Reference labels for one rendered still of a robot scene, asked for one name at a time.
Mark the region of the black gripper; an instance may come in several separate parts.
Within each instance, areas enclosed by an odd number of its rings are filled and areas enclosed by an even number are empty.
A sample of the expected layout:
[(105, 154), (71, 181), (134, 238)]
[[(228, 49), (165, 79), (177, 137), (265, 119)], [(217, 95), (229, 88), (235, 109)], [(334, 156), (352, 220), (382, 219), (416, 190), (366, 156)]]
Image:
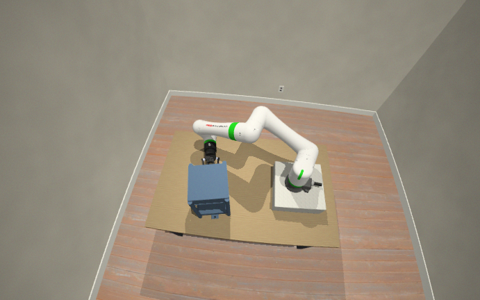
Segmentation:
[(203, 159), (203, 158), (201, 159), (202, 165), (204, 165), (204, 161), (205, 161), (205, 160), (207, 161), (207, 163), (206, 163), (207, 165), (209, 165), (209, 163), (215, 164), (214, 161), (215, 161), (216, 159), (217, 159), (217, 164), (219, 164), (220, 158), (217, 158), (217, 157), (215, 156), (215, 150), (213, 150), (213, 149), (208, 149), (208, 150), (206, 150), (206, 156), (205, 156), (205, 158), (204, 158), (204, 159)]

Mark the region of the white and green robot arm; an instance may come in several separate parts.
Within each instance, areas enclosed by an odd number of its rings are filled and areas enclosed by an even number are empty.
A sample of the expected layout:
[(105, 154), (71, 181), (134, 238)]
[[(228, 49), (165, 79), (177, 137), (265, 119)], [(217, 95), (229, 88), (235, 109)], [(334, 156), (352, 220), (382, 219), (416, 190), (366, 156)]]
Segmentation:
[(256, 142), (262, 130), (266, 129), (297, 153), (292, 169), (285, 178), (287, 189), (291, 192), (304, 190), (308, 193), (311, 186), (322, 186), (322, 183), (314, 182), (310, 178), (319, 153), (317, 146), (286, 126), (265, 106), (255, 108), (246, 123), (215, 123), (197, 120), (192, 125), (192, 129), (204, 139), (204, 152), (208, 149), (217, 151), (217, 136), (251, 144)]

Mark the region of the blue shelving unit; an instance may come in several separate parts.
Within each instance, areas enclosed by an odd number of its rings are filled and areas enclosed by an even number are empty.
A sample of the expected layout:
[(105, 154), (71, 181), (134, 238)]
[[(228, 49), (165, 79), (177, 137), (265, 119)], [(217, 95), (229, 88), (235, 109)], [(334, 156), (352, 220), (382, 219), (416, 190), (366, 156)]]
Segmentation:
[(212, 219), (219, 219), (219, 214), (231, 215), (226, 161), (188, 165), (188, 205), (200, 219), (201, 215), (211, 215)]

